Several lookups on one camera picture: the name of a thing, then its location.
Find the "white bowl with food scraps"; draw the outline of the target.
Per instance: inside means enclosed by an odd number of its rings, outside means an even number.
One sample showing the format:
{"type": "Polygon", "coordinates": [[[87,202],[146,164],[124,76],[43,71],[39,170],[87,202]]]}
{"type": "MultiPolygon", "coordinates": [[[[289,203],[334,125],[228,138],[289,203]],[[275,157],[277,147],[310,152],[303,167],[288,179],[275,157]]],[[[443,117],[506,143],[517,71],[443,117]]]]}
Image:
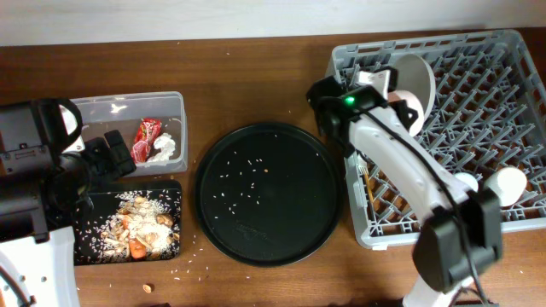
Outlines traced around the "white bowl with food scraps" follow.
{"type": "Polygon", "coordinates": [[[388,103],[411,136],[416,136],[424,125],[424,110],[421,102],[407,90],[395,90],[388,94],[388,103]]]}

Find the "grey plate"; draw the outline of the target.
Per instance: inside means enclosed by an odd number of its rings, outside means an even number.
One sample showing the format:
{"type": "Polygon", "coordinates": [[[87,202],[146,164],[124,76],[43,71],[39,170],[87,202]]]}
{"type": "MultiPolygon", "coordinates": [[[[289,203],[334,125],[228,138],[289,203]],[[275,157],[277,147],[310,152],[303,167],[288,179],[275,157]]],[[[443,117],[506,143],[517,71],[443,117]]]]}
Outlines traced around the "grey plate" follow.
{"type": "Polygon", "coordinates": [[[429,113],[435,100],[435,78],[433,70],[419,55],[404,55],[392,65],[398,72],[397,89],[414,94],[429,113]]]}

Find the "red snack wrapper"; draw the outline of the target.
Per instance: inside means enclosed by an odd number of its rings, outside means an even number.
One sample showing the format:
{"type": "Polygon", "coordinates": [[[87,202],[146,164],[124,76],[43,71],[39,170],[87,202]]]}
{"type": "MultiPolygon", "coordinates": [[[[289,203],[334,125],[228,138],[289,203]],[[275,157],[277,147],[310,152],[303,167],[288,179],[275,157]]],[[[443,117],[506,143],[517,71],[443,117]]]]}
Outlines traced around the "red snack wrapper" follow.
{"type": "Polygon", "coordinates": [[[148,159],[151,147],[160,134],[161,126],[159,119],[145,118],[141,121],[131,149],[131,157],[136,164],[145,163],[148,159]]]}

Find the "white tissue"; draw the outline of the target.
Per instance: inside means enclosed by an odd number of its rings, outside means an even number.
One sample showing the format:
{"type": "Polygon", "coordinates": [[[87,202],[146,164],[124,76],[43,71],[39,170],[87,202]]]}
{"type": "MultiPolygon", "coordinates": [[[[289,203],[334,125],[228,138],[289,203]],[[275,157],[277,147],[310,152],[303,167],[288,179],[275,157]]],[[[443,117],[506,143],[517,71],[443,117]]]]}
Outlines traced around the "white tissue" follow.
{"type": "Polygon", "coordinates": [[[158,136],[153,143],[156,154],[148,158],[148,162],[163,162],[170,159],[176,149],[176,143],[172,136],[168,133],[163,133],[158,136]]]}

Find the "white plastic fork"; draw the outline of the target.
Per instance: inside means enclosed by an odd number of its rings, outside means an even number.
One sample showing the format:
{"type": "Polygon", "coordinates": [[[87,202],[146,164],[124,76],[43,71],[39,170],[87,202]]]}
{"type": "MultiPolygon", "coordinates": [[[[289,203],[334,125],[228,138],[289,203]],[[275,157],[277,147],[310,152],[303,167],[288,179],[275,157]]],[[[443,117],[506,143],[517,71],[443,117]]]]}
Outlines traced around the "white plastic fork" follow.
{"type": "Polygon", "coordinates": [[[357,160],[358,160],[358,169],[361,171],[363,175],[368,175],[369,170],[368,170],[368,162],[366,158],[361,153],[358,153],[357,160]]]}

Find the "wooden chopstick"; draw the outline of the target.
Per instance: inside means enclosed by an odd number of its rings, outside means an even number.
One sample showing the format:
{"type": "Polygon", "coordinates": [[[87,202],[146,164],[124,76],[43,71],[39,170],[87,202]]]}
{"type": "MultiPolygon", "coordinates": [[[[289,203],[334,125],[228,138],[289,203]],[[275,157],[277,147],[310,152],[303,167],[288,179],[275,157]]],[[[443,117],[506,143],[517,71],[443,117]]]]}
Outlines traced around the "wooden chopstick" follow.
{"type": "Polygon", "coordinates": [[[365,182],[365,186],[366,186],[366,192],[367,192],[367,196],[368,196],[368,199],[369,199],[369,203],[373,205],[375,199],[374,199],[373,192],[372,192],[372,189],[371,189],[368,172],[364,172],[363,178],[364,178],[364,182],[365,182]]]}

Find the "blue cup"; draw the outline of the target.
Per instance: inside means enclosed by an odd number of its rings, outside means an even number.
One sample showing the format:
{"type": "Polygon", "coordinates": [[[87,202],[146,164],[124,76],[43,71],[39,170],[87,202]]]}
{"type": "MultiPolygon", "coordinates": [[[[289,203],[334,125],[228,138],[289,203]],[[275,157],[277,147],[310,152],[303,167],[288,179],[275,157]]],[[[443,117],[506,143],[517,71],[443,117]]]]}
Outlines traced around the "blue cup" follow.
{"type": "Polygon", "coordinates": [[[472,191],[479,191],[479,183],[471,174],[459,172],[455,174],[455,178],[461,182],[464,182],[472,191]]]}

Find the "white cup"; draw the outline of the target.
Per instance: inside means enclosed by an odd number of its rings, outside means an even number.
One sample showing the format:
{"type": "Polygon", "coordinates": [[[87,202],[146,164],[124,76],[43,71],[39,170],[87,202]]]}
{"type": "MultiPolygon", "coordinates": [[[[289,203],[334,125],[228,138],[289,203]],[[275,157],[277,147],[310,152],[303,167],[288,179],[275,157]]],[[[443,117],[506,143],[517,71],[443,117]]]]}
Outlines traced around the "white cup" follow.
{"type": "Polygon", "coordinates": [[[524,172],[513,166],[495,172],[484,183],[485,188],[495,193],[501,207],[513,205],[523,194],[526,185],[524,172]]]}

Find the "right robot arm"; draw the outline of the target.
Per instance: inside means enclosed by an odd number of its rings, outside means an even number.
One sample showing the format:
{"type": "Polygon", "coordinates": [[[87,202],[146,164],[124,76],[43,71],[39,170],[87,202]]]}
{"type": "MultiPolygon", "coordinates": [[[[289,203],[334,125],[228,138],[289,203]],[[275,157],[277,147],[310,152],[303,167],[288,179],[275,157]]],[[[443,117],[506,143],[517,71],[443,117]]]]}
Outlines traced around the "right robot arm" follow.
{"type": "Polygon", "coordinates": [[[449,173],[410,134],[422,105],[407,90],[384,94],[371,85],[346,90],[334,77],[306,94],[318,129],[347,155],[371,159],[410,205],[421,225],[412,258],[418,278],[403,306],[452,306],[474,284],[490,303],[479,275],[502,258],[500,197],[474,191],[449,173]]]}

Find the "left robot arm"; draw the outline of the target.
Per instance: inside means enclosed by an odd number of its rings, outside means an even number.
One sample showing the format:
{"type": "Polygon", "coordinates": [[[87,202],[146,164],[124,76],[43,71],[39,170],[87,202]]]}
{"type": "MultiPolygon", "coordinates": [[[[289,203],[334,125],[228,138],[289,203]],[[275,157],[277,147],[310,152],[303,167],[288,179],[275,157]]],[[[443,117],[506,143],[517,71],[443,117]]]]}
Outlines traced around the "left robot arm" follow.
{"type": "Polygon", "coordinates": [[[112,130],[72,151],[78,107],[66,98],[1,108],[1,304],[77,306],[73,224],[92,209],[93,188],[136,165],[112,130]]]}

